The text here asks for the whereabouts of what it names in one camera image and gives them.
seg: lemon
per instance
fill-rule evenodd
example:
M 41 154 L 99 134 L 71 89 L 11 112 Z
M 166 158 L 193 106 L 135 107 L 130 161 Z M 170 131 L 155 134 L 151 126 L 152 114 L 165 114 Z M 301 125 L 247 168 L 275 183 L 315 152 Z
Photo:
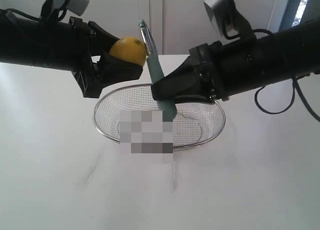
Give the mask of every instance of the lemon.
M 135 37 L 118 40 L 111 47 L 109 55 L 142 67 L 145 65 L 147 58 L 145 44 Z

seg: white table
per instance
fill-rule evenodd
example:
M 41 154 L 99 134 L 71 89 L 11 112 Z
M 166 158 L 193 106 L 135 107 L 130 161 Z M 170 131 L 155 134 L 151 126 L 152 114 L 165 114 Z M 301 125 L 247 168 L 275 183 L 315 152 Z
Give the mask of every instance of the white table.
M 160 61 L 169 73 L 185 58 Z M 137 82 L 149 81 L 145 69 Z M 301 81 L 318 112 L 319 85 Z M 175 153 L 174 188 L 170 165 L 122 154 L 96 131 L 97 99 L 70 72 L 0 64 L 0 229 L 318 229 L 320 124 L 300 99 L 269 116 L 253 96 L 221 104 L 217 139 Z M 261 103 L 280 110 L 290 97 L 284 82 Z

